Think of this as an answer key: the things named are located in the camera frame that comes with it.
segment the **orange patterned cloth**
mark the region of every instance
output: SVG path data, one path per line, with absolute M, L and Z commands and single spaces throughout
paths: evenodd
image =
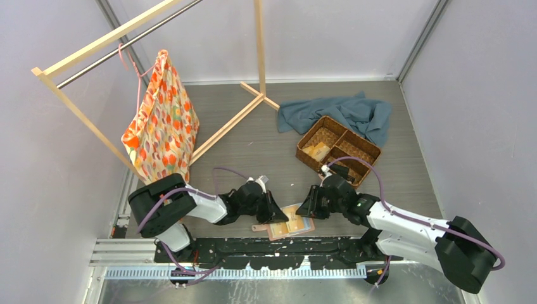
M 140 109 L 121 137 L 143 182 L 176 172 L 188 182 L 198 128 L 198 116 L 168 51 L 161 50 Z

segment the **blue towel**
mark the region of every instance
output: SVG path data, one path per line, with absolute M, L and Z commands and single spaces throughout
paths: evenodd
M 379 147 L 388 140 L 388 118 L 391 104 L 365 97 L 359 92 L 355 96 L 316 98 L 286 101 L 278 110 L 278 131 L 296 130 L 304 134 L 324 115 L 356 132 Z

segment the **wooden frame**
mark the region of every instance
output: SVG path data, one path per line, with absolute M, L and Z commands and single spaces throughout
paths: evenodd
M 248 115 L 256 106 L 260 103 L 265 102 L 273 109 L 278 110 L 279 105 L 267 97 L 267 88 L 265 82 L 265 50 L 264 50 L 264 39 L 263 39 L 263 3 L 262 0 L 253 0 L 254 1 L 254 14 L 255 14 L 255 28 L 256 28 L 256 45 L 257 45 L 257 63 L 259 70 L 259 88 L 260 91 L 252 88 L 250 85 L 245 82 L 241 82 L 241 87 L 248 92 L 252 93 L 255 98 L 248 103 L 237 115 L 230 119 L 220 130 L 216 131 L 207 141 L 205 141 L 198 149 L 196 149 L 192 155 L 190 164 L 192 165 L 196 160 L 198 160 L 205 152 L 207 152 L 215 143 L 217 143 L 220 138 L 222 138 L 226 133 L 228 133 L 235 125 L 237 125 L 246 115 Z M 119 158 L 138 178 L 142 179 L 138 171 L 131 164 L 130 160 L 127 159 L 125 153 L 120 152 L 112 142 L 84 115 L 82 111 L 65 95 L 56 84 L 54 84 L 52 78 L 58 76 L 59 74 L 65 72 L 70 67 L 76 65 L 78 62 L 86 59 L 88 56 L 94 54 L 95 52 L 103 49 L 105 46 L 116 41 L 120 37 L 130 33 L 136 28 L 148 22 L 150 19 L 156 17 L 157 15 L 163 13 L 166 10 L 169 10 L 175 4 L 181 2 L 181 0 L 164 0 L 152 8 L 148 9 L 144 13 L 141 13 L 137 17 L 129 20 L 127 23 L 121 25 L 120 27 L 112 30 L 110 33 L 102 36 L 101 38 L 95 40 L 94 42 L 88 44 L 82 49 L 74 52 L 70 56 L 66 57 L 63 60 L 60 60 L 56 64 L 42 71 L 39 68 L 33 68 L 32 72 L 34 73 L 39 80 L 41 80 L 59 99 L 75 114 L 80 121 L 89 129 L 97 138 L 103 142 L 105 146 L 114 153 L 117 158 Z

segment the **white wall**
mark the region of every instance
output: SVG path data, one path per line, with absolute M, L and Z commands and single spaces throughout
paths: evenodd
M 47 68 L 110 28 L 93 0 L 2 1 L 0 8 L 0 303 L 80 303 L 125 167 L 30 69 Z M 112 59 L 65 92 L 121 146 L 136 85 Z
M 436 195 L 507 259 L 485 303 L 537 297 L 537 3 L 452 1 L 403 84 Z
M 110 1 L 122 23 L 158 2 Z M 263 4 L 267 79 L 367 79 L 399 74 L 436 0 Z M 253 0 L 204 0 L 137 48 L 147 67 L 169 50 L 185 82 L 256 80 L 255 43 Z

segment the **brown woven basket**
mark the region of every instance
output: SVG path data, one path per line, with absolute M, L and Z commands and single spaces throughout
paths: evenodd
M 330 152 L 322 161 L 319 162 L 302 151 L 304 148 L 316 146 L 320 142 L 330 148 Z M 296 146 L 296 157 L 316 172 L 320 172 L 322 165 L 343 156 L 355 156 L 375 165 L 380 155 L 381 149 L 379 147 L 328 116 L 321 117 Z M 369 168 L 356 160 L 338 161 L 337 164 L 349 168 L 349 175 L 355 179 L 351 183 L 354 188 L 363 182 L 370 171 Z

